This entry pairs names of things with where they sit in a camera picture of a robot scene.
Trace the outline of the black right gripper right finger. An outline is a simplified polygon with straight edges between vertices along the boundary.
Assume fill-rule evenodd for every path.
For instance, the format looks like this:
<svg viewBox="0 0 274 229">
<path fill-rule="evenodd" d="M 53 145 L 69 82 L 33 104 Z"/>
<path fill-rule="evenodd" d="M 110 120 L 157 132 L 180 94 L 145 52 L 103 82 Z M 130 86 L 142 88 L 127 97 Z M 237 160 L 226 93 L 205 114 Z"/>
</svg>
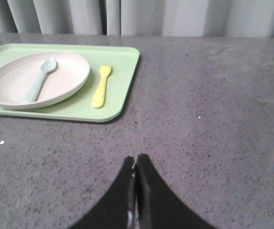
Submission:
<svg viewBox="0 0 274 229">
<path fill-rule="evenodd" d="M 213 229 L 169 188 L 147 154 L 136 163 L 136 196 L 141 229 Z"/>
</svg>

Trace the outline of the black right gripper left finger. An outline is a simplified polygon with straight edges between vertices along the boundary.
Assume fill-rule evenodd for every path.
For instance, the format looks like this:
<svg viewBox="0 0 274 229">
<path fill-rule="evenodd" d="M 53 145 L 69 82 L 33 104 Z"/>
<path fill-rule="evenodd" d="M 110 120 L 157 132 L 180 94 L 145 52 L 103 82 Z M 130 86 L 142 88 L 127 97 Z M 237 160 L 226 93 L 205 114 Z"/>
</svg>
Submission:
<svg viewBox="0 0 274 229">
<path fill-rule="evenodd" d="M 71 229 L 135 228 L 134 158 L 124 159 L 122 167 L 103 197 Z"/>
</svg>

